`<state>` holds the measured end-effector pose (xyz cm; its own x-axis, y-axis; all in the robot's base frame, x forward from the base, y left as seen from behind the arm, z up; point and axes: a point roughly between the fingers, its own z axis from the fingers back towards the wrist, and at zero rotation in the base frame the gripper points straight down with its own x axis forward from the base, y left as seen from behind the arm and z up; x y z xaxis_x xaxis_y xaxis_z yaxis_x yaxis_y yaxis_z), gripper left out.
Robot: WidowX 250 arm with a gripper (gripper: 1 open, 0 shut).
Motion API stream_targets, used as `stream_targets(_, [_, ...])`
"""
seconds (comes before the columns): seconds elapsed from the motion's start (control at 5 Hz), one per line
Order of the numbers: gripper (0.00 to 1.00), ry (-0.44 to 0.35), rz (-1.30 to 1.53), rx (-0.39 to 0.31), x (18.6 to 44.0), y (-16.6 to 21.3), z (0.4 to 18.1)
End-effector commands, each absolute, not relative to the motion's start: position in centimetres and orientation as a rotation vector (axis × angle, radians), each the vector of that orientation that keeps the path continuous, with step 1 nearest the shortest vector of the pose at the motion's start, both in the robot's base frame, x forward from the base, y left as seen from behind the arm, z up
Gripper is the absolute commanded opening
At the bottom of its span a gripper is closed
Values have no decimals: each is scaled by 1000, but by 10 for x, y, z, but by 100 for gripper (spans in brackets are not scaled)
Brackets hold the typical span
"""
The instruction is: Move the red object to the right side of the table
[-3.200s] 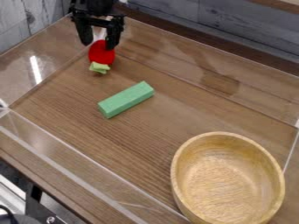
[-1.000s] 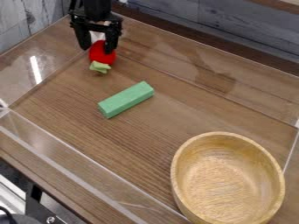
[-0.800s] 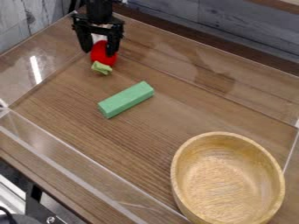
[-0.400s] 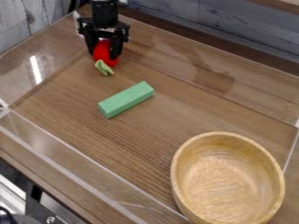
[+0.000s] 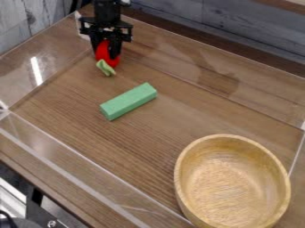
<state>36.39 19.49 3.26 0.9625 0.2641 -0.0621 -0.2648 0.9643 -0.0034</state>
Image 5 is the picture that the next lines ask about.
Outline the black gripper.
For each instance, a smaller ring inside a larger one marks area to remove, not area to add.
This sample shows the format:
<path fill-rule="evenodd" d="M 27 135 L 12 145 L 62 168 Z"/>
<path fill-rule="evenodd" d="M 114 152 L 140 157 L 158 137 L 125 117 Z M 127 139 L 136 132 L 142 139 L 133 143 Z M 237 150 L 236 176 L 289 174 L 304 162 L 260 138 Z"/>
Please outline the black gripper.
<path fill-rule="evenodd" d="M 113 59 L 121 54 L 123 41 L 133 40 L 134 26 L 122 21 L 122 8 L 130 5 L 131 0 L 93 0 L 94 16 L 79 18 L 79 31 L 83 35 L 90 35 L 94 52 L 103 38 L 110 37 L 109 52 Z"/>

